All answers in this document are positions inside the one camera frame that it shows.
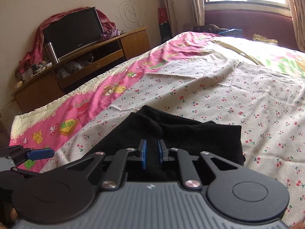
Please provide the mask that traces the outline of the black pants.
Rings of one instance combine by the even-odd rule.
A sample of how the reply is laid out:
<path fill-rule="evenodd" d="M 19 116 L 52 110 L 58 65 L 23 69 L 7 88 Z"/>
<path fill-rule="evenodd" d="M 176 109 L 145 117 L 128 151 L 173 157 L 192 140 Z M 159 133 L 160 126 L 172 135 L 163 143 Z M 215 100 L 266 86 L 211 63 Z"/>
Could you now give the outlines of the black pants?
<path fill-rule="evenodd" d="M 114 155 L 118 150 L 137 148 L 142 139 L 147 141 L 146 168 L 131 166 L 128 181 L 176 181 L 178 167 L 161 167 L 158 140 L 167 148 L 176 147 L 196 156 L 210 152 L 237 164 L 244 164 L 241 145 L 241 126 L 222 125 L 213 121 L 198 122 L 143 106 L 131 113 L 122 123 L 103 138 L 88 153 L 105 152 Z"/>

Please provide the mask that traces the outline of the pink cartoon quilt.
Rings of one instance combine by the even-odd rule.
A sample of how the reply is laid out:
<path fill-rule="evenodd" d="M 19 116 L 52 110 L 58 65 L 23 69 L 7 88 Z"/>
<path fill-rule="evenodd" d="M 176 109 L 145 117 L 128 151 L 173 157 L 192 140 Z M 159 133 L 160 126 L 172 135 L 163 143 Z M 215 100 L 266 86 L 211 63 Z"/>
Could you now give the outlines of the pink cartoon quilt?
<path fill-rule="evenodd" d="M 46 172 L 83 157 L 130 113 L 143 106 L 197 121 L 220 93 L 225 60 L 219 37 L 186 32 L 88 81 L 63 97 L 15 117 L 11 145 L 54 150 L 20 168 Z"/>

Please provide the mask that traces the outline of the wooden TV cabinet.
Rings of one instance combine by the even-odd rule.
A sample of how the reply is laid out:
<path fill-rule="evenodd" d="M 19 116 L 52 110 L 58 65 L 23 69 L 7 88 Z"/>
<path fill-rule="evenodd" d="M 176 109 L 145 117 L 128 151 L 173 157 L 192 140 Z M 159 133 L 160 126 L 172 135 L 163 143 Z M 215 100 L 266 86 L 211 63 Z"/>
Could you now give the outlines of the wooden TV cabinet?
<path fill-rule="evenodd" d="M 146 28 L 91 44 L 32 77 L 12 97 L 23 113 L 31 112 L 148 50 L 150 43 Z"/>

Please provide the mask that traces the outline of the red cloth behind television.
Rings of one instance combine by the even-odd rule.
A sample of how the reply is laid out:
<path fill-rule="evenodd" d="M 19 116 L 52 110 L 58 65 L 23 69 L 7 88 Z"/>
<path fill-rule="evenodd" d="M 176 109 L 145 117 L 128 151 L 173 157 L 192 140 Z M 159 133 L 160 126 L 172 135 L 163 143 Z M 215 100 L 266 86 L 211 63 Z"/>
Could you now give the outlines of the red cloth behind television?
<path fill-rule="evenodd" d="M 59 21 L 61 18 L 73 14 L 85 9 L 89 9 L 88 6 L 79 7 L 58 14 L 54 14 L 46 18 L 37 28 L 37 31 L 34 36 L 32 49 L 24 55 L 19 61 L 19 67 L 15 70 L 15 75 L 23 74 L 26 72 L 32 65 L 39 64 L 43 60 L 43 49 L 44 49 L 44 34 L 43 30 L 46 29 L 51 23 Z M 104 29 L 103 40 L 108 40 L 120 35 L 120 31 L 116 27 L 114 22 L 111 22 L 109 18 L 99 9 L 96 9 L 98 18 L 101 22 L 101 25 Z"/>

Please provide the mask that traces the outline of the cherry print bed sheet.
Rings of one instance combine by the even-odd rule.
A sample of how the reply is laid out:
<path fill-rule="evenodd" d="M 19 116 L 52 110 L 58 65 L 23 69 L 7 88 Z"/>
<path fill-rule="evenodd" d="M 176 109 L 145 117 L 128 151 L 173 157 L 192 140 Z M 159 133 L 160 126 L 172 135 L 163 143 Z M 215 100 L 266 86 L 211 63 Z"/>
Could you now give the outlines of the cherry print bed sheet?
<path fill-rule="evenodd" d="M 203 113 L 216 117 L 207 121 L 241 126 L 246 166 L 286 186 L 284 221 L 293 225 L 304 217 L 304 54 L 230 37 L 216 44 L 224 80 Z"/>

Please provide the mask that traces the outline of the steel thermos flask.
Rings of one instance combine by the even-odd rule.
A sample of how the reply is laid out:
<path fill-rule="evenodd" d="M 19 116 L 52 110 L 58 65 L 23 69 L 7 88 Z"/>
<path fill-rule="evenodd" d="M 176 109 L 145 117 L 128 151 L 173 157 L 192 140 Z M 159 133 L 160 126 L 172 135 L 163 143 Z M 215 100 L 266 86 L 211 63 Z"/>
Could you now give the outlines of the steel thermos flask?
<path fill-rule="evenodd" d="M 46 49 L 47 55 L 48 55 L 49 60 L 51 61 L 52 65 L 58 64 L 59 60 L 58 60 L 57 55 L 55 53 L 53 44 L 51 42 L 48 42 L 45 45 L 45 49 Z"/>

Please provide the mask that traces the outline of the black flat screen television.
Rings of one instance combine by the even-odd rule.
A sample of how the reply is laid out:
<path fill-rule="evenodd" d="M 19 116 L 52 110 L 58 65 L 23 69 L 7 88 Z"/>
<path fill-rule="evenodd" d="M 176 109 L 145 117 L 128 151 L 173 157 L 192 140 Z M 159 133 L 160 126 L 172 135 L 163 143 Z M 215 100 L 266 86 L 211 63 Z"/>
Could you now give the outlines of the black flat screen television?
<path fill-rule="evenodd" d="M 103 33 L 95 7 L 65 15 L 43 30 L 58 59 L 100 40 Z"/>

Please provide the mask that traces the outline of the red bag by curtain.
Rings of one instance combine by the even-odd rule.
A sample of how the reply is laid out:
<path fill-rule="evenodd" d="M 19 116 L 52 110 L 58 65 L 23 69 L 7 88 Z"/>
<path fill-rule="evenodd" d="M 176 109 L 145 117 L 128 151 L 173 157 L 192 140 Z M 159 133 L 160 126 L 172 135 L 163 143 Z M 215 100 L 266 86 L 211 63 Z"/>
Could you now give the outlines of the red bag by curtain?
<path fill-rule="evenodd" d="M 172 38 L 171 27 L 166 8 L 158 8 L 158 23 L 162 43 Z"/>

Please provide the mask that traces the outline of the blue item near bench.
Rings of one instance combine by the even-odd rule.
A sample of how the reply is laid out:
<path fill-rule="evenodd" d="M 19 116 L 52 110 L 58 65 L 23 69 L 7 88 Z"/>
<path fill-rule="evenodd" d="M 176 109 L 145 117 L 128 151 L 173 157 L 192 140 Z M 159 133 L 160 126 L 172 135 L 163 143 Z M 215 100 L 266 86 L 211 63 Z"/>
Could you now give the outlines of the blue item near bench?
<path fill-rule="evenodd" d="M 224 37 L 235 37 L 235 38 L 243 38 L 243 32 L 241 29 L 226 29 L 223 28 L 218 32 L 218 35 L 224 36 Z"/>

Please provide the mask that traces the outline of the yellow crumpled item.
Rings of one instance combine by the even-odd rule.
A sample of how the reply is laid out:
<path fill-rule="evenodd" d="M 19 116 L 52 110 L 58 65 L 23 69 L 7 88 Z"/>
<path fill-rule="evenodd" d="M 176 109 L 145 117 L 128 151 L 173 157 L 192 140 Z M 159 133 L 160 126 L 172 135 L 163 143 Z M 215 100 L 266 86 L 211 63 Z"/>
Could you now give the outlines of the yellow crumpled item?
<path fill-rule="evenodd" d="M 275 39 L 269 39 L 265 36 L 259 35 L 259 34 L 253 34 L 253 41 L 258 41 L 258 42 L 264 42 L 267 44 L 278 44 L 278 41 Z"/>

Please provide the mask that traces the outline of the maroon padded window bench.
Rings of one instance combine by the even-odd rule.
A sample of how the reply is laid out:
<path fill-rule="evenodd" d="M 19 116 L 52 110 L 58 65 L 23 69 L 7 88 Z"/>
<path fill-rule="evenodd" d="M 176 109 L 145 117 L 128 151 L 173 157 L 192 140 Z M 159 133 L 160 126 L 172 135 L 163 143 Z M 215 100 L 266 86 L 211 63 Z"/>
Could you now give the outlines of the maroon padded window bench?
<path fill-rule="evenodd" d="M 284 15 L 248 10 L 212 10 L 205 12 L 205 24 L 241 29 L 246 39 L 252 40 L 254 34 L 259 34 L 277 40 L 279 46 L 299 49 L 292 18 Z"/>

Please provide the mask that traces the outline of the left beige curtain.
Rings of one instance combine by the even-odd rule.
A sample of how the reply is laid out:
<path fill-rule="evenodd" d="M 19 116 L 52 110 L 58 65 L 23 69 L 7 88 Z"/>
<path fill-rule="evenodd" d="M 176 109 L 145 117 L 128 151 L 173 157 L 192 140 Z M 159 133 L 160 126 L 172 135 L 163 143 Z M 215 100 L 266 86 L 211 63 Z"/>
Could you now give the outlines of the left beige curtain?
<path fill-rule="evenodd" d="M 191 31 L 205 24 L 205 0 L 163 0 L 170 22 L 172 35 Z"/>

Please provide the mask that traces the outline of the beige curtain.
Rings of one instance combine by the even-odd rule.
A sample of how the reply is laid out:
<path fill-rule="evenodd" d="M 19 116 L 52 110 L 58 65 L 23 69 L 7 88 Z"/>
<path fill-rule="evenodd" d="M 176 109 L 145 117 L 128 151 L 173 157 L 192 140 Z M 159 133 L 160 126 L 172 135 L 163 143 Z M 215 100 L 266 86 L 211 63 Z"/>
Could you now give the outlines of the beige curtain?
<path fill-rule="evenodd" d="M 304 52 L 304 0 L 288 0 L 297 45 Z"/>
<path fill-rule="evenodd" d="M 205 24 L 205 0 L 163 0 L 170 22 L 172 35 L 191 31 Z"/>

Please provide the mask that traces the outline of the right beige curtain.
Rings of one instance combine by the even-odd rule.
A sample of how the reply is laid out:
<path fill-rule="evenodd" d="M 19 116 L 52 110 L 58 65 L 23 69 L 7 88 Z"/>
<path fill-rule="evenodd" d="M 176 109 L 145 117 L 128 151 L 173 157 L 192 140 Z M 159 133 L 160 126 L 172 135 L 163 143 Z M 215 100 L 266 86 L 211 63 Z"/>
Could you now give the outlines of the right beige curtain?
<path fill-rule="evenodd" d="M 297 45 L 304 52 L 304 0 L 288 0 Z"/>

